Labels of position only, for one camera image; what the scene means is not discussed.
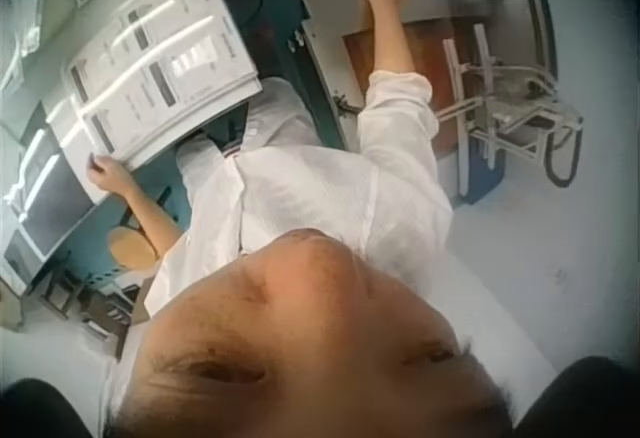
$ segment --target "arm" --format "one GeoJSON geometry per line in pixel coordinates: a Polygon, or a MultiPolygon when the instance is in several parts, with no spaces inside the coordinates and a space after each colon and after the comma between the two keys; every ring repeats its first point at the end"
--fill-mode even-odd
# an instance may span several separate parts
{"type": "Polygon", "coordinates": [[[87,175],[98,188],[115,193],[126,202],[158,256],[164,258],[182,236],[171,217],[147,197],[131,174],[112,158],[95,157],[87,175]]]}
{"type": "Polygon", "coordinates": [[[358,116],[360,152],[423,194],[439,190],[431,140],[439,124],[429,106],[431,84],[415,73],[400,21],[403,0],[369,0],[375,19],[375,71],[358,116]]]}
{"type": "Polygon", "coordinates": [[[374,21],[375,70],[394,73],[416,71],[400,21],[404,0],[369,0],[374,21]]]}

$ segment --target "eye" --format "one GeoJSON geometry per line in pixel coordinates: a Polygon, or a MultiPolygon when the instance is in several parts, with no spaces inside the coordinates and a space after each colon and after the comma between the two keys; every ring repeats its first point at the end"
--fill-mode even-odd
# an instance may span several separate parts
{"type": "Polygon", "coordinates": [[[184,372],[223,383],[254,384],[265,376],[264,371],[252,370],[235,364],[198,362],[185,367],[184,372]]]}
{"type": "Polygon", "coordinates": [[[407,366],[421,365],[425,362],[438,364],[453,358],[455,354],[441,343],[423,344],[414,349],[403,364],[407,366]]]}

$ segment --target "metal frame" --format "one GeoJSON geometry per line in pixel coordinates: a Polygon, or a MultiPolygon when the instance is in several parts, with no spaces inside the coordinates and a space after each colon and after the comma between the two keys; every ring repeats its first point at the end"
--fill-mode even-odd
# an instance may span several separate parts
{"type": "Polygon", "coordinates": [[[474,26],[474,34],[478,45],[480,65],[472,63],[460,63],[453,39],[444,40],[443,46],[447,57],[451,85],[456,104],[442,110],[439,118],[446,120],[456,118],[458,120],[459,157],[458,170],[460,180],[460,194],[466,196],[469,191],[469,137],[480,140],[484,145],[484,156],[490,169],[494,169],[497,155],[500,150],[505,150],[519,158],[530,161],[544,167],[549,178],[558,186],[567,187],[575,178],[577,162],[580,155],[582,140],[582,118],[569,105],[565,104],[558,92],[557,81],[546,70],[528,66],[496,66],[497,60],[491,56],[484,25],[474,26]],[[544,97],[532,99],[518,105],[510,105],[516,115],[511,121],[501,119],[496,113],[496,106],[500,103],[500,97],[496,94],[496,79],[506,73],[526,73],[526,81],[535,83],[544,92],[544,97]],[[465,98],[463,88],[463,75],[474,73],[482,78],[484,90],[481,96],[465,98]],[[486,122],[480,122],[469,114],[483,109],[486,114],[486,122]],[[529,126],[534,118],[543,118],[550,122],[545,128],[535,129],[533,140],[524,144],[510,141],[509,135],[529,126]],[[555,135],[567,130],[565,136],[557,144],[555,135]],[[560,179],[550,169],[551,157],[554,151],[564,147],[569,139],[576,137],[572,172],[569,179],[560,179]]]}

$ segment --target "white sleeve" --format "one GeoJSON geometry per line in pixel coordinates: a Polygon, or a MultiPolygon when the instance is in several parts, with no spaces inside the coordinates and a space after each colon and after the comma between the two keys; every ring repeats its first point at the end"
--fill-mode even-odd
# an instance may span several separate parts
{"type": "Polygon", "coordinates": [[[158,273],[153,279],[149,294],[144,300],[145,309],[152,318],[175,297],[172,278],[176,280],[176,277],[183,276],[185,272],[188,235],[188,232],[184,233],[164,256],[158,273]]]}
{"type": "Polygon", "coordinates": [[[361,153],[422,192],[438,183],[431,140],[439,123],[429,106],[431,95],[431,84],[421,75],[376,71],[358,116],[361,153]]]}

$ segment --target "wooden surface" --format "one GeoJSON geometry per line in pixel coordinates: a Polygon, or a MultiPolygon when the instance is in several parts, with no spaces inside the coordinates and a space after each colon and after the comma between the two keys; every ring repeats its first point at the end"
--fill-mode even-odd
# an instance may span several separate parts
{"type": "Polygon", "coordinates": [[[111,256],[128,270],[148,270],[158,257],[147,237],[139,230],[119,226],[107,237],[111,256]]]}
{"type": "MultiPolygon", "coordinates": [[[[426,76],[433,86],[431,106],[434,111],[453,105],[453,90],[443,40],[455,38],[461,62],[469,61],[473,43],[472,24],[467,20],[438,20],[413,23],[405,26],[411,54],[418,73],[426,76]]],[[[351,64],[363,94],[369,87],[369,75],[374,67],[373,32],[366,31],[344,37],[351,64]]],[[[456,150],[458,131],[455,120],[440,126],[440,133],[433,141],[438,158],[456,150]]]]}

